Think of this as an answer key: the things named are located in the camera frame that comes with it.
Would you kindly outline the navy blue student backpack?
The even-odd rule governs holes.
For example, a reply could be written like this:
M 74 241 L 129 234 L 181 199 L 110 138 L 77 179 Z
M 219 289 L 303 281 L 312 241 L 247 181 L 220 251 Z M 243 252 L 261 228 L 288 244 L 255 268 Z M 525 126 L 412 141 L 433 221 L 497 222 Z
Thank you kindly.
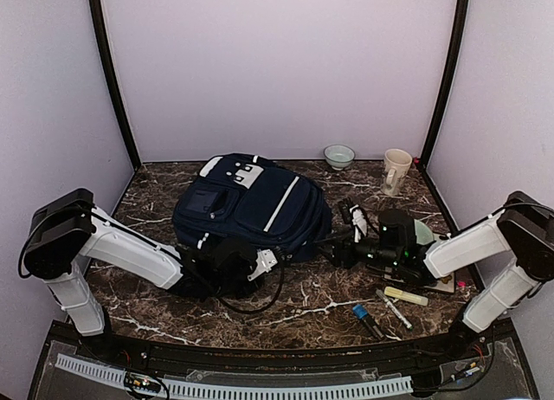
M 332 231 L 332 211 L 310 178 L 259 155 L 230 153 L 199 170 L 178 199 L 172 224 L 178 241 L 192 248 L 241 238 L 309 261 Z

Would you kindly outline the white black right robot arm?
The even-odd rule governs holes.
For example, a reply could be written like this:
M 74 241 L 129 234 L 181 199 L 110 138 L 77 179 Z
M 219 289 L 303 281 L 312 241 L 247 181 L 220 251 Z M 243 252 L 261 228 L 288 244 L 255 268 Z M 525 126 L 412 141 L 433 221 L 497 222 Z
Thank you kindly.
M 351 232 L 330 240 L 327 258 L 337 267 L 363 262 L 410 285 L 426 287 L 493 255 L 512 254 L 510 263 L 450 326 L 441 351 L 451 360 L 463 358 L 473 349 L 476 335 L 553 279 L 553 210 L 522 191 L 513 192 L 478 222 L 425 244 L 417 241 L 415 218 L 403 210 L 382 211 L 373 226 L 350 199 L 341 201 L 339 208 Z

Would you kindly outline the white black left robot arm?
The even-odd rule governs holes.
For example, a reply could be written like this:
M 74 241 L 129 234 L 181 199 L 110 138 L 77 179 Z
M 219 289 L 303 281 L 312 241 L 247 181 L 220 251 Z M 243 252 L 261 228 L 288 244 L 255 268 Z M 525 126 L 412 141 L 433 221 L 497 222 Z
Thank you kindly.
M 121 341 L 94 298 L 77 261 L 93 258 L 182 298 L 243 298 L 263 284 L 255 277 L 258 254 L 241 240 L 224 240 L 209 253 L 174 248 L 115 221 L 79 188 L 38 209 L 18 260 L 21 278 L 47 284 L 89 349 L 104 362 L 122 354 Z

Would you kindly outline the celadon bowl on plate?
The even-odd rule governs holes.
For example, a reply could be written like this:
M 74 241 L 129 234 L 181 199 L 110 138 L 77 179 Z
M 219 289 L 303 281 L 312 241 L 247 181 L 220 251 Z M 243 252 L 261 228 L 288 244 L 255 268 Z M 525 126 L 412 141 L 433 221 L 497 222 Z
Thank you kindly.
M 435 234 L 425 223 L 414 220 L 416 243 L 421 246 L 429 245 L 435 241 Z

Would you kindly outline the yellow highlighter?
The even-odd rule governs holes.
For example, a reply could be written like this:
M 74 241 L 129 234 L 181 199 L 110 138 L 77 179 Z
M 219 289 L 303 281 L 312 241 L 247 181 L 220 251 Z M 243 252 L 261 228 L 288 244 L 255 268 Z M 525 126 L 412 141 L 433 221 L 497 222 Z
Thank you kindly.
M 412 303 L 418 306 L 428 306 L 428 298 L 413 294 L 410 292 L 403 291 L 395 287 L 386 287 L 384 289 L 384 294 L 392 299 L 402 300 L 408 303 Z

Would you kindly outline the white marker pen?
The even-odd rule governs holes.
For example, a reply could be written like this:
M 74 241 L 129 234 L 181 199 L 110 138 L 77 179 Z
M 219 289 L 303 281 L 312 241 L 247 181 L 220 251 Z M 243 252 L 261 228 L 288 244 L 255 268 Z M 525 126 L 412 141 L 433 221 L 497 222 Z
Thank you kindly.
M 391 301 L 391 299 L 384 294 L 384 292 L 381 289 L 376 290 L 376 295 L 378 299 L 380 299 L 384 305 L 393 312 L 393 314 L 403 323 L 403 325 L 408 329 L 412 330 L 413 325 L 412 323 L 398 310 L 398 308 L 395 306 L 395 304 Z

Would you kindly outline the square floral plate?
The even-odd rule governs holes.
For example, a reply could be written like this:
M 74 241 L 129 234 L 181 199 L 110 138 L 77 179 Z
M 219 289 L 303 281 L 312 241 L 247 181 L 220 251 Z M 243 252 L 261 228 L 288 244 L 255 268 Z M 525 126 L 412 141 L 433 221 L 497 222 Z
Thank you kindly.
M 438 279 L 434 284 L 426 286 L 429 291 L 441 294 L 454 294 L 456 288 L 455 273 Z

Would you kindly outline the black marker blue cap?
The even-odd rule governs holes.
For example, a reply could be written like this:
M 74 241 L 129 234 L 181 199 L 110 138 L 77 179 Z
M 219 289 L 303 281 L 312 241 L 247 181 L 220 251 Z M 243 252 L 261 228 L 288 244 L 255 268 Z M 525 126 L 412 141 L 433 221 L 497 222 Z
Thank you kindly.
M 384 340 L 385 335 L 381 330 L 378 323 L 373 319 L 369 312 L 361 305 L 357 304 L 352 308 L 353 314 L 356 316 L 358 321 L 370 332 L 370 334 L 378 339 Z

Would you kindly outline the cream ceramic mug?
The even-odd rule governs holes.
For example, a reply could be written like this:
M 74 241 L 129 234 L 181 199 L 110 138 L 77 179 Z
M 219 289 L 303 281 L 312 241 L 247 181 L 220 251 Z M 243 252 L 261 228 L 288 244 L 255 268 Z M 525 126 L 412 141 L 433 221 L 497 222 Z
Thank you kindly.
M 389 149 L 384 154 L 384 171 L 381 191 L 394 197 L 400 192 L 412 165 L 412 156 L 401 149 Z

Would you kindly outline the celadon bowl at back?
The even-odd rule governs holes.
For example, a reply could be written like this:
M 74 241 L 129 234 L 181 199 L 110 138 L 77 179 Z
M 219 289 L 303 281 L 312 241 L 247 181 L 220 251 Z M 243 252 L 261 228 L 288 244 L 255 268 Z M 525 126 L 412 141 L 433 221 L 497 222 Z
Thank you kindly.
M 355 157 L 355 152 L 345 145 L 329 145 L 324 149 L 325 161 L 335 171 L 342 171 L 349 167 Z

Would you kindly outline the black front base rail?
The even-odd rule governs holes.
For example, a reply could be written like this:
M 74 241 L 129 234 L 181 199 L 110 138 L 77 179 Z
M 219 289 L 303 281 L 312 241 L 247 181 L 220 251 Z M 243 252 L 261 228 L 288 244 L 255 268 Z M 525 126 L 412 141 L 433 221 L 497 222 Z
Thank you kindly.
M 519 377 L 528 370 L 519 337 L 510 319 L 494 325 L 495 347 L 491 372 L 509 370 Z M 377 368 L 378 371 L 398 371 L 415 374 L 439 370 L 440 365 L 478 357 L 471 346 L 457 359 L 440 352 L 447 334 L 396 342 L 354 345 L 339 348 L 247 350 L 179 345 L 113 335 L 114 354 L 109 365 L 127 366 L 154 375 L 184 376 L 193 370 L 231 371 L 238 373 L 292 373 L 339 372 Z M 84 358 L 100 358 L 81 346 L 73 326 L 53 321 L 42 346 L 40 360 L 54 353 L 55 343 L 69 354 Z

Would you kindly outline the black right frame post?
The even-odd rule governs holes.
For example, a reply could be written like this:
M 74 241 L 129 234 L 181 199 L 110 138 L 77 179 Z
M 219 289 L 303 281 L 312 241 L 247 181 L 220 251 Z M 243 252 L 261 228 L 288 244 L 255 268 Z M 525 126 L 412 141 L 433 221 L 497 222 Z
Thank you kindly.
M 428 167 L 431 160 L 439 131 L 441 129 L 441 123 L 446 112 L 461 50 L 462 38 L 467 20 L 468 5 L 469 0 L 456 0 L 453 26 L 448 44 L 445 66 L 441 77 L 441 84 L 439 86 L 434 111 L 429 123 L 428 133 L 419 159 L 420 164 L 424 168 Z

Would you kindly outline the black frame post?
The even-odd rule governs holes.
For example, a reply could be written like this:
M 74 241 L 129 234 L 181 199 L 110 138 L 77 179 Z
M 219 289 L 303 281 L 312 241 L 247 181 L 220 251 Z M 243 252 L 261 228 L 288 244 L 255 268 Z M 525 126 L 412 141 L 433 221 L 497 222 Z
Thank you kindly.
M 138 147 L 132 135 L 132 129 L 126 113 L 123 96 L 120 92 L 110 42 L 108 40 L 102 2 L 101 0 L 88 0 L 88 5 L 93 23 L 93 31 L 99 52 L 100 63 L 119 132 L 132 168 L 137 171 L 141 167 L 142 162 L 139 156 Z
M 428 133 L 419 159 L 420 164 L 424 168 L 428 167 L 431 160 L 439 131 L 441 129 L 441 123 L 446 112 L 461 50 L 462 38 L 467 20 L 468 5 L 469 0 L 456 0 L 453 26 L 448 44 L 445 66 L 441 77 L 441 84 L 439 86 L 434 111 L 429 123 Z

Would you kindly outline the black left frame post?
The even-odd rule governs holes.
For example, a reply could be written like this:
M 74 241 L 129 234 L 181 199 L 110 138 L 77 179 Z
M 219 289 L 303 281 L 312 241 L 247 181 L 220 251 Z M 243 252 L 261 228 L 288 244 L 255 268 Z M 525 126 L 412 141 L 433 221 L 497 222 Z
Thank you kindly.
M 123 96 L 120 92 L 110 42 L 108 40 L 102 2 L 101 0 L 88 0 L 88 5 L 93 23 L 93 31 L 99 52 L 100 63 L 119 132 L 132 168 L 137 171 L 141 167 L 142 162 L 139 156 L 138 147 L 132 135 L 132 129 L 126 113 Z

